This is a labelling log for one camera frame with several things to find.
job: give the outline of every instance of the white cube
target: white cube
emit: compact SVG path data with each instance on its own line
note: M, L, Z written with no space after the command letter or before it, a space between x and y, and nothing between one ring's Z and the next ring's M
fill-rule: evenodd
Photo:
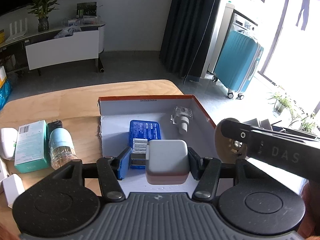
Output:
M24 192L21 178L17 174L12 174L2 181L8 207L12 208L16 198Z
M183 140L151 140L146 152L146 178L153 185L183 184L190 166Z

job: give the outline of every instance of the gray floor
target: gray floor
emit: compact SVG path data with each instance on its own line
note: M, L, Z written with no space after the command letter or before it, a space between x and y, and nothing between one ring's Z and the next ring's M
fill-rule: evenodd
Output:
M84 60L41 68L25 73L14 84L9 100L57 90L97 84L137 80L168 79L184 94L194 94L215 123L233 117L239 121L253 118L274 120L272 106L266 98L270 89L256 77L244 94L243 100L226 97L227 89L210 79L182 83L175 74L169 73L158 59L158 52L105 52L101 55L105 73L96 73L94 60Z

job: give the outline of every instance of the barcode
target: barcode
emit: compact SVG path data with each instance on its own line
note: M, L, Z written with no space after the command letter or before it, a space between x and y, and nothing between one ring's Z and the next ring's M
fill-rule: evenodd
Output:
M132 152L133 153L146 153L148 139L133 138Z
M25 133L29 131L29 125L20 127L19 134Z

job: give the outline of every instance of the dark curtain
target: dark curtain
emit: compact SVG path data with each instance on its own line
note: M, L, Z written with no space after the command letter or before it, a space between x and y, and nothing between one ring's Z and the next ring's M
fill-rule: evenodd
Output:
M160 60L179 77L201 75L220 0L172 0Z

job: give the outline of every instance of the blue plastic bag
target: blue plastic bag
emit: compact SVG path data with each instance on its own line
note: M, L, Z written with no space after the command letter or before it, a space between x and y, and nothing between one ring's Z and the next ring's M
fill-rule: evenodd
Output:
M7 102L9 95L11 94L11 85L9 80L7 79L2 87L0 88L0 110L4 107Z

